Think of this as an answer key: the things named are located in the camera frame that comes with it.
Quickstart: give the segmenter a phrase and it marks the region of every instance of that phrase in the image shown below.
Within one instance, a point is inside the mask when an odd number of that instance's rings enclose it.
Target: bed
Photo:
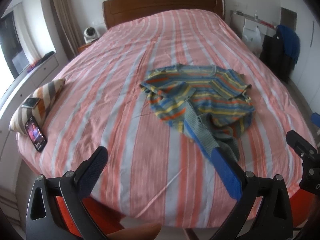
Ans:
[[[301,160],[285,134],[294,129],[314,140],[287,89],[223,21],[224,0],[108,0],[103,12],[109,30],[56,77],[66,86],[44,123],[44,151],[17,134],[30,167],[61,176],[103,145],[109,161],[94,199],[163,225],[220,226],[235,201],[197,145],[157,119],[139,88],[155,68],[215,64],[252,84],[256,114],[238,140],[240,166],[259,177],[282,174],[289,196],[306,204],[296,208],[307,209],[308,197],[299,194]]]

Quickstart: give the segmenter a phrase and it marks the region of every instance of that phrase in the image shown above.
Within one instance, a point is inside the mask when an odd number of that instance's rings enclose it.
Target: window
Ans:
[[[12,76],[12,73],[10,72],[10,69],[7,65],[7,62],[4,58],[1,46],[0,46],[0,68],[1,68],[1,80],[0,80],[0,98],[4,95],[4,93],[7,91],[8,87],[12,84],[14,81],[14,77]]]
[[[29,61],[17,35],[13,12],[0,20],[0,45],[12,76],[17,78],[19,73],[29,65]]]

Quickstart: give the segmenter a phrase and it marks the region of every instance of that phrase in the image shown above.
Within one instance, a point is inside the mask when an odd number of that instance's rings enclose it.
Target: bag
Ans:
[[[272,38],[267,35],[265,36],[260,60],[277,78],[288,83],[290,73],[295,66],[295,61],[284,53],[284,41],[279,29]]]
[[[258,27],[256,27],[255,31],[244,28],[242,41],[255,56],[260,56],[262,52],[262,40]]]

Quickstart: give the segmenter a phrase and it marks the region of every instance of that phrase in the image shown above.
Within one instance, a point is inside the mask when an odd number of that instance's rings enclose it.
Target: drawer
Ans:
[[[51,82],[56,75],[58,75],[60,73],[60,71],[63,69],[63,67],[61,66],[58,66],[56,67],[43,81],[42,83],[40,84],[40,86],[43,86],[49,82]]]
[[[260,23],[257,23],[257,22],[255,22],[255,21],[251,21],[251,20],[245,19],[245,21],[244,21],[244,27],[245,27],[246,29],[255,31],[255,30],[256,30],[256,26],[258,26],[259,31],[260,31],[260,34],[267,35],[267,28],[268,28],[267,26],[262,25],[262,24],[260,24]]]
[[[21,160],[22,158],[18,151],[16,133],[8,131],[7,141],[3,147],[0,161],[1,188],[15,192]],[[15,211],[15,218],[19,219],[18,210]]]
[[[4,147],[4,143],[9,134],[9,124],[10,120],[17,110],[17,108],[23,103],[23,101],[33,92],[35,91],[35,86],[32,82],[25,82],[19,90],[17,90],[16,94],[12,97],[10,103],[7,106],[4,106],[3,114],[1,116],[0,122],[0,151],[2,151]]]
[[[35,87],[39,87],[45,78],[58,66],[58,61],[55,56],[51,56],[48,60],[37,67],[37,70],[32,74],[31,80]]]

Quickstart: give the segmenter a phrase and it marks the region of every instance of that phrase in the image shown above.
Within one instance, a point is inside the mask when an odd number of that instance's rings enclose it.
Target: curtain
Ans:
[[[56,11],[56,8],[54,7],[53,0],[49,0],[49,1],[50,1],[50,7],[51,7],[51,11],[52,11],[54,25],[57,28],[58,36],[60,38],[62,47],[64,49],[64,52],[66,53],[68,61],[70,62],[71,60],[73,60],[76,57],[76,55],[74,54],[73,49],[71,49],[70,42],[69,42],[69,40],[68,40],[68,38],[67,38],[67,36],[61,26],[61,22],[58,18],[57,11]]]
[[[53,0],[53,4],[71,51],[76,56],[78,55],[78,48],[84,44],[84,39],[73,8],[69,0]]]
[[[21,44],[21,47],[30,62],[30,64],[35,63],[41,57],[36,50],[29,31],[26,26],[26,16],[24,14],[24,9],[22,3],[18,3],[13,9],[14,24],[16,26],[17,35]]]

